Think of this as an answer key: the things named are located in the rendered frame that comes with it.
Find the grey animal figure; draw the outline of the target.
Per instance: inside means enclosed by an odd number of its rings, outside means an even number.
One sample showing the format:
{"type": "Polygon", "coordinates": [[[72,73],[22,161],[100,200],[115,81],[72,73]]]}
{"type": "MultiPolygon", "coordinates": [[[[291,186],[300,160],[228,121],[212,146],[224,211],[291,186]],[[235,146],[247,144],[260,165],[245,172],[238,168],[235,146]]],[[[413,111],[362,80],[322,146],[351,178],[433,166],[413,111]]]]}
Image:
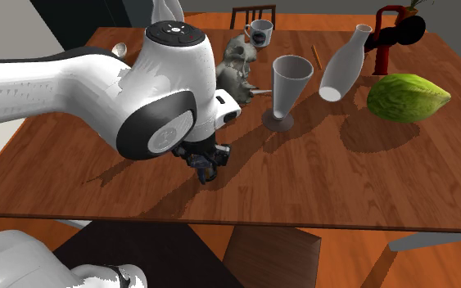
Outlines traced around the grey animal figure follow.
{"type": "Polygon", "coordinates": [[[216,66],[216,88],[225,90],[238,104],[250,103],[254,97],[251,90],[257,87],[248,82],[248,75],[250,63],[256,59],[257,51],[244,34],[231,38],[216,66]]]}

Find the white cone-shaped glass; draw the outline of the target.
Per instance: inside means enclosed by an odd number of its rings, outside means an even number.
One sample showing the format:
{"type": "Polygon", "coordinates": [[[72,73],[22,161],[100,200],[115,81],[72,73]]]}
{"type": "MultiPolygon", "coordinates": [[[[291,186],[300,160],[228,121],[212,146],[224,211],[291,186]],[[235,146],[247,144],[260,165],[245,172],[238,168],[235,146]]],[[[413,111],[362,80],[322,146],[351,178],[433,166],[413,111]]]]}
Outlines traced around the white cone-shaped glass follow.
{"type": "Polygon", "coordinates": [[[293,126],[294,119],[290,111],[313,73],[312,64],[301,56],[284,55],[273,61],[272,108],[262,115],[262,123],[267,129],[286,132],[293,126]]]}

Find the black robot stand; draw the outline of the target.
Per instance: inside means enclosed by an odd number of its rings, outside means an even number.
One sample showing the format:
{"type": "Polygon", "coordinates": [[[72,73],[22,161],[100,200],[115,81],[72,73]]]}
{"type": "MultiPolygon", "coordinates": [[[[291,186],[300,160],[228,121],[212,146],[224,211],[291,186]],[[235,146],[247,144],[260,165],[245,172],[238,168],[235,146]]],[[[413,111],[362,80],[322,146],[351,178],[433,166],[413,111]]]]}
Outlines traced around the black robot stand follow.
{"type": "Polygon", "coordinates": [[[149,288],[245,288],[185,223],[92,221],[53,253],[68,268],[133,264],[149,288]]]}

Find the dark brown wooden chair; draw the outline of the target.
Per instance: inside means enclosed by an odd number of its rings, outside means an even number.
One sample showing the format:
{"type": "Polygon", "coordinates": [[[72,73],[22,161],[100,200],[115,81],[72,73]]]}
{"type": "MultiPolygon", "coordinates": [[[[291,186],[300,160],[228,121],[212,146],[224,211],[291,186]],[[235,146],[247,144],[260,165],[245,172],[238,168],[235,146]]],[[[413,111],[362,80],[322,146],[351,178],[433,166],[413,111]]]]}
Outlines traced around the dark brown wooden chair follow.
{"type": "Polygon", "coordinates": [[[315,288],[320,246],[294,227],[236,226],[223,263],[244,288],[315,288]]]}

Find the brown wooden table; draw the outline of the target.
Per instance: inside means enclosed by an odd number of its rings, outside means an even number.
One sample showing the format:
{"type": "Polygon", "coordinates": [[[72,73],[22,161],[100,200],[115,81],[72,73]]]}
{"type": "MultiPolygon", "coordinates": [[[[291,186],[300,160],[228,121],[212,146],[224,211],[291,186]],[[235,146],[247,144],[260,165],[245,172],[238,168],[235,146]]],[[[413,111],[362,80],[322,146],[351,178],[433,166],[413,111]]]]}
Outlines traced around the brown wooden table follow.
{"type": "Polygon", "coordinates": [[[450,102],[414,124],[385,121],[366,106],[372,58],[337,102],[319,96],[316,72],[290,130],[262,124],[262,96],[218,131],[232,151],[207,184],[169,154],[122,158],[74,116],[27,119],[0,152],[0,216],[461,232],[461,58],[426,34],[393,47],[390,70],[450,102]]]}

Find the white mug with dark print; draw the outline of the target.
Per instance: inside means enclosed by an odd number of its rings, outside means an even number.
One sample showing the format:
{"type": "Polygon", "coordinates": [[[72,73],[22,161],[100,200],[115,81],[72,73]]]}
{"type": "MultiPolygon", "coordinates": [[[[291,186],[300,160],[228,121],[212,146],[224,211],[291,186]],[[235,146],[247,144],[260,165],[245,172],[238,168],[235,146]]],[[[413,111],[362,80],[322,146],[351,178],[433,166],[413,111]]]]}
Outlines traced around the white mug with dark print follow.
{"type": "Polygon", "coordinates": [[[244,33],[255,47],[267,47],[270,43],[274,25],[269,20],[253,20],[245,25],[244,33]]]}

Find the orange pencil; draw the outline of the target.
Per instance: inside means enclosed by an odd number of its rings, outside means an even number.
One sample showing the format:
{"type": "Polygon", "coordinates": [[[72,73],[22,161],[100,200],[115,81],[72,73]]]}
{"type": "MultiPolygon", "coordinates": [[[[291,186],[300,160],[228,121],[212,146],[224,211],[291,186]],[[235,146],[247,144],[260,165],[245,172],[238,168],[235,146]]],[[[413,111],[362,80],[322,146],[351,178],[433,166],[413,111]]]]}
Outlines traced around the orange pencil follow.
{"type": "Polygon", "coordinates": [[[315,63],[317,65],[317,67],[318,67],[318,70],[322,70],[323,67],[322,67],[321,60],[319,58],[319,54],[318,54],[318,51],[317,51],[315,45],[311,45],[311,51],[312,51],[312,53],[314,55],[315,63]]]}

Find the slatted wooden chair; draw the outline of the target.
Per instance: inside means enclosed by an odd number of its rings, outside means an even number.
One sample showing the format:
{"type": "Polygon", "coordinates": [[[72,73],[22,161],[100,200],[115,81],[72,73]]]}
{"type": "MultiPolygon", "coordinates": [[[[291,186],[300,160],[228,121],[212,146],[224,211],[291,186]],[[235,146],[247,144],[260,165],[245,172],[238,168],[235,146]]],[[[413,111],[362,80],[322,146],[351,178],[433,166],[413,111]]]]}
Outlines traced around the slatted wooden chair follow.
{"type": "Polygon", "coordinates": [[[245,13],[245,22],[250,24],[253,20],[262,20],[264,11],[271,11],[271,22],[273,27],[276,27],[276,6],[275,5],[262,5],[262,6],[249,6],[249,7],[234,7],[231,13],[230,29],[235,28],[237,13],[245,13]]]}

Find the white bottle vase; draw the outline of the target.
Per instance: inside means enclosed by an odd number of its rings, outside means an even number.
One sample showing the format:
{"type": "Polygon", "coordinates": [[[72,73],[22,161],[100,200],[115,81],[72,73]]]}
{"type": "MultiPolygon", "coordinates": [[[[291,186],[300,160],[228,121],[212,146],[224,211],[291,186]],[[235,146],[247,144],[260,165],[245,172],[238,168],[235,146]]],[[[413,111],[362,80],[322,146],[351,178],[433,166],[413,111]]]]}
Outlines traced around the white bottle vase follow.
{"type": "Polygon", "coordinates": [[[364,63],[364,44],[373,29],[356,25],[350,40],[328,62],[319,85],[319,95],[325,101],[340,101],[354,85],[364,63]]]}

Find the green pointed fruit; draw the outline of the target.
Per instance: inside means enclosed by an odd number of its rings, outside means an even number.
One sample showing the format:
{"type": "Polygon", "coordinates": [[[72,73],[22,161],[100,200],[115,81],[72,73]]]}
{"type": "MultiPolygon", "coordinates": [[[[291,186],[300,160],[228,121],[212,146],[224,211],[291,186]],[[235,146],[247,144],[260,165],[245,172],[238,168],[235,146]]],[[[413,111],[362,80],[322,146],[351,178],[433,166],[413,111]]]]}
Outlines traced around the green pointed fruit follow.
{"type": "Polygon", "coordinates": [[[375,83],[367,97],[367,107],[381,119],[413,123],[435,114],[451,95],[416,74],[389,74],[375,83]]]}

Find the red and black stand tool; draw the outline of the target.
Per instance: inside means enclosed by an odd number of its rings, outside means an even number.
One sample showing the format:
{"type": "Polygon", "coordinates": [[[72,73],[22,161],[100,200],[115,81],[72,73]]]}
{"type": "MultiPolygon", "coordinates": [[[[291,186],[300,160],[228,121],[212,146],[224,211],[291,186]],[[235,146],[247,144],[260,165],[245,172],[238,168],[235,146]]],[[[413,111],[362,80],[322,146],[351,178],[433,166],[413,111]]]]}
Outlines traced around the red and black stand tool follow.
{"type": "Polygon", "coordinates": [[[396,44],[411,45],[418,42],[426,31],[426,22],[421,16],[407,16],[407,9],[399,5],[388,5],[377,11],[375,30],[370,33],[364,52],[376,50],[373,75],[388,74],[389,49],[396,44]],[[394,26],[382,27],[382,13],[396,11],[400,20],[394,26]]]}

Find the plant in orange pot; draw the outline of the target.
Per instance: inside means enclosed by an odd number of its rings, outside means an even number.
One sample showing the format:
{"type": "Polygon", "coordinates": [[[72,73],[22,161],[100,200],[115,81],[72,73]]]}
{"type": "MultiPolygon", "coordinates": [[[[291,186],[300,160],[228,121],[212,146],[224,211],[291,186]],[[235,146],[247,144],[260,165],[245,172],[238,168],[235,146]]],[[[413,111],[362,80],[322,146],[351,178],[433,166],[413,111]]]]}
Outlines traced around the plant in orange pot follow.
{"type": "Polygon", "coordinates": [[[415,16],[418,13],[418,9],[416,6],[422,2],[426,2],[428,0],[410,0],[410,4],[405,8],[405,18],[409,18],[411,16],[415,16]]]}

